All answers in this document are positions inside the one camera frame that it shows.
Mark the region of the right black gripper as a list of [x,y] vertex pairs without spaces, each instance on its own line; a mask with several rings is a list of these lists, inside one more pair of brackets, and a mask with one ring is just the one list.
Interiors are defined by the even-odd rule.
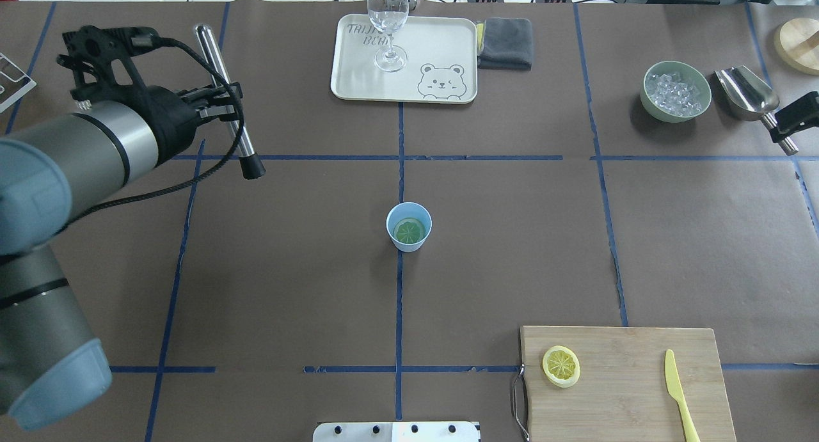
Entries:
[[770,130],[773,142],[784,141],[793,133],[818,127],[818,92],[810,91],[793,103],[778,110],[776,125]]

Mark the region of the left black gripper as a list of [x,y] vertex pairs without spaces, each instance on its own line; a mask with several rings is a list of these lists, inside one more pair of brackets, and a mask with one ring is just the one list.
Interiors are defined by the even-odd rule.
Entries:
[[[226,122],[226,98],[213,81],[192,90],[168,90],[146,84],[134,64],[134,58],[174,48],[185,52],[210,76],[216,74],[204,58],[186,43],[161,36],[148,26],[98,28],[82,26],[62,35],[65,54],[58,56],[59,66],[69,69],[74,78],[70,95],[82,115],[125,118],[134,113],[147,128],[146,141],[119,141],[126,151],[128,165],[134,168],[137,155],[147,159],[150,168],[182,153],[192,145],[201,125],[219,120]],[[234,99],[240,124],[244,125],[242,86],[226,84]]]

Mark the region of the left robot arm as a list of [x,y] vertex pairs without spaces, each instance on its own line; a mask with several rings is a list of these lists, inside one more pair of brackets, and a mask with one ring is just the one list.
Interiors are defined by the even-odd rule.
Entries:
[[[243,145],[242,86],[208,25],[201,51],[148,26],[65,32],[56,62],[78,109],[2,137],[2,415],[36,431],[110,389],[110,361],[64,270],[60,235],[105,209],[196,185]],[[213,120],[233,127],[211,168],[149,193],[120,196],[184,153]]]

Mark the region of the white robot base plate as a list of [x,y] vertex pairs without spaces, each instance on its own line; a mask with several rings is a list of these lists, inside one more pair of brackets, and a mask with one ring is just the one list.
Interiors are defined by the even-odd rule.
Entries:
[[314,430],[313,441],[481,441],[477,422],[325,422]]

